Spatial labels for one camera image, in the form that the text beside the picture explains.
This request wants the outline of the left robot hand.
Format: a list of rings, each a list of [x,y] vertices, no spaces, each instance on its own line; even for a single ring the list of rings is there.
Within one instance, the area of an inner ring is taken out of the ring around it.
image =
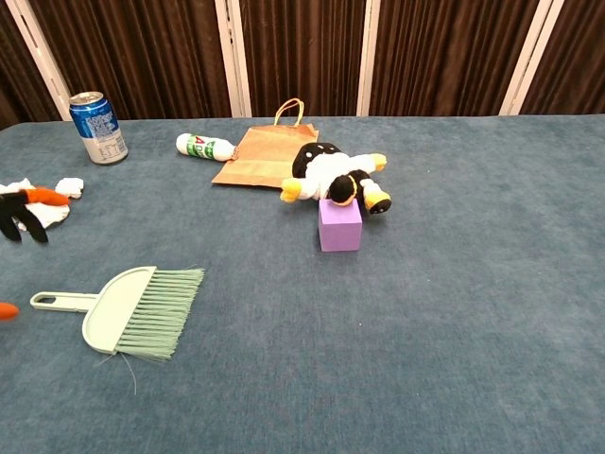
[[[14,222],[17,219],[25,225],[35,241],[46,244],[48,236],[45,228],[26,207],[30,203],[63,206],[69,204],[69,199],[53,189],[41,186],[4,193],[1,195],[1,233],[8,240],[20,243],[22,241],[21,234]]]

